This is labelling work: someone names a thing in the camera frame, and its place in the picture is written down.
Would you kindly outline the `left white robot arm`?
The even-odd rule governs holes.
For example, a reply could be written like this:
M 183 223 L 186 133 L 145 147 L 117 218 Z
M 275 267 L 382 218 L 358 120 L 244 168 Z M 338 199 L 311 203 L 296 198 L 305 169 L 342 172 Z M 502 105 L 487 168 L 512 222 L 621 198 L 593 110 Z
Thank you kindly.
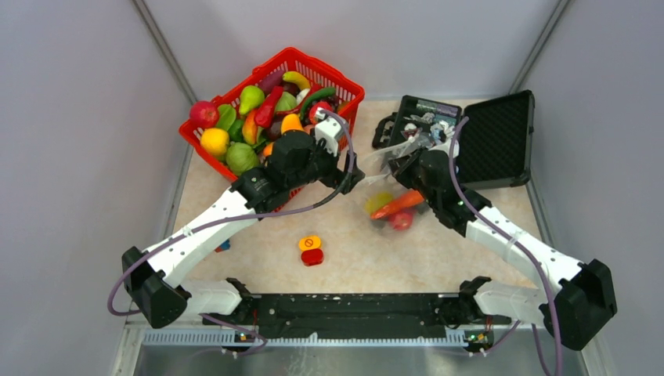
M 318 110 L 312 133 L 286 131 L 272 145 L 265 162 L 244 172 L 220 198 L 194 220 L 162 241 L 141 250 L 131 247 L 121 256 L 123 274 L 112 287 L 107 308 L 117 315 L 113 299 L 124 288 L 153 329 L 173 324 L 183 313 L 217 313 L 233 324 L 251 314 L 251 303 L 238 288 L 214 287 L 193 298 L 183 282 L 189 272 L 222 243 L 261 219 L 287 215 L 283 206 L 291 193 L 320 182 L 333 191 L 292 215 L 321 207 L 338 194 L 347 194 L 364 174 L 356 153 L 348 149 L 345 166 L 338 168 L 341 141 L 350 142 L 350 124 L 339 114 Z

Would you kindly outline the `clear zip top bag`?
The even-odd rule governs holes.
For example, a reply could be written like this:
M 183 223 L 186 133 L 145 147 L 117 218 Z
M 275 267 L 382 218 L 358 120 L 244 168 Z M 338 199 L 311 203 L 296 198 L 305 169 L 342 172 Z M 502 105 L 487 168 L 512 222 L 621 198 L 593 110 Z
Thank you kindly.
M 375 150 L 374 152 L 367 154 L 365 157 L 361 157 L 359 159 L 359 167 L 366 173 L 366 176 L 365 179 L 358 183 L 356 186 L 358 193 L 355 198 L 355 202 L 359 207 L 359 213 L 364 222 L 368 224 L 373 231 L 384 237 L 395 237 L 401 233 L 405 233 L 408 230 L 393 230 L 388 223 L 388 217 L 384 217 L 382 219 L 371 219 L 370 216 L 365 213 L 363 205 L 371 195 L 382 191 L 392 193 L 394 199 L 409 191 L 407 188 L 398 183 L 391 175 L 388 162 L 391 159 L 396 159 L 398 157 L 402 157 L 414 152 L 419 147 L 419 145 L 420 143 L 412 138 L 394 146 L 388 146 L 384 149 Z M 412 210 L 414 213 L 413 225 L 429 211 L 429 207 L 424 202 L 407 209 Z

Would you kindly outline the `orange toy carrot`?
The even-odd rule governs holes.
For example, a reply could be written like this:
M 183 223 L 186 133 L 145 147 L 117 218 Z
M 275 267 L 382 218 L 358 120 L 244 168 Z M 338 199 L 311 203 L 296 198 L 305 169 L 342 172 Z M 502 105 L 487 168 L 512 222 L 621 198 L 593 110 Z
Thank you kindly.
M 403 209 L 412 208 L 424 202 L 424 197 L 416 190 L 409 190 L 370 215 L 371 219 L 382 219 Z

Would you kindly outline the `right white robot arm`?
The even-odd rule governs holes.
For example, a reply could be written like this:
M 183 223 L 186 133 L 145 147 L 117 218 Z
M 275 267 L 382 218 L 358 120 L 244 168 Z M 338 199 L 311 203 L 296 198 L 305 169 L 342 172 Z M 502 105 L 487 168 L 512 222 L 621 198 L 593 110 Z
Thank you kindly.
M 490 278 L 471 282 L 459 301 L 460 315 L 479 323 L 488 315 L 544 326 L 567 349 L 584 349 L 617 313 L 612 271 L 594 259 L 582 262 L 515 225 L 490 200 L 461 186 L 443 150 L 419 149 L 393 157 L 395 180 L 424 198 L 436 219 L 481 244 L 513 266 L 533 288 Z

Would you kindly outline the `yellow orange toy mango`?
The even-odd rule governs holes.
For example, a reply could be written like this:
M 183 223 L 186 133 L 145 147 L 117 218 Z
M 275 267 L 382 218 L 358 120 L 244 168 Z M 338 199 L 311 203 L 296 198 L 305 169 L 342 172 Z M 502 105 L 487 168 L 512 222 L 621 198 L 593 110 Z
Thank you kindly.
M 290 131 L 304 131 L 298 114 L 288 114 L 281 121 L 280 133 L 283 135 Z

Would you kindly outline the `red toy apple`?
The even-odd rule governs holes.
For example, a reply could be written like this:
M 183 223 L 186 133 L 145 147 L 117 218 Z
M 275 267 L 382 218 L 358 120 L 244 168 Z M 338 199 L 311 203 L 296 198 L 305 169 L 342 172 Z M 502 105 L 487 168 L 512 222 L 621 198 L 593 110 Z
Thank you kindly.
M 408 230 L 414 221 L 414 213 L 410 209 L 404 209 L 394 214 L 389 215 L 388 223 L 395 231 Z
M 189 121 L 203 129 L 215 127 L 219 118 L 218 107 L 210 101 L 197 101 L 189 110 Z

